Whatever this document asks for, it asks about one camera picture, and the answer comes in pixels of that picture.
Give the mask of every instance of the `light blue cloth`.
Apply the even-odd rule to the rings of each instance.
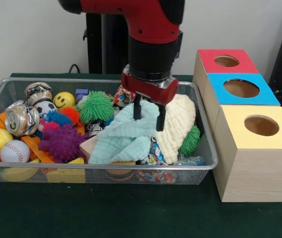
[[[90,164],[142,160],[149,154],[151,137],[155,136],[158,106],[141,101],[141,119],[134,120],[134,105],[124,107],[114,120],[97,135]]]

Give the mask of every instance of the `purple block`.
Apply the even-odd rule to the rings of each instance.
[[[89,90],[88,89],[76,89],[75,91],[75,97],[76,97],[76,103],[78,103],[83,96],[88,95]]]

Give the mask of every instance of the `metal basket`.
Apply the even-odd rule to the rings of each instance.
[[[114,94],[120,85],[118,80],[8,78],[0,81],[0,113],[13,102],[25,98],[27,85],[39,81],[47,82],[54,95],[65,91],[74,94],[76,88]],[[215,145],[197,86],[180,82],[177,93],[188,95],[195,103],[196,125],[201,130],[201,138],[191,156],[201,156],[204,166],[0,163],[0,182],[200,184],[218,163]]]

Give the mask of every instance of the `circular hole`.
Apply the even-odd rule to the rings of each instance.
[[[256,97],[260,91],[255,84],[238,78],[224,82],[224,88],[228,93],[240,98]]]
[[[272,136],[279,131],[279,125],[274,120],[261,115],[247,117],[245,127],[252,133],[263,136]]]
[[[232,56],[217,56],[214,61],[223,67],[235,67],[239,65],[239,60]]]

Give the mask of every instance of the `stacked boxes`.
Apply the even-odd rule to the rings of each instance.
[[[198,50],[198,85],[217,147],[223,202],[282,201],[282,107],[244,50]]]

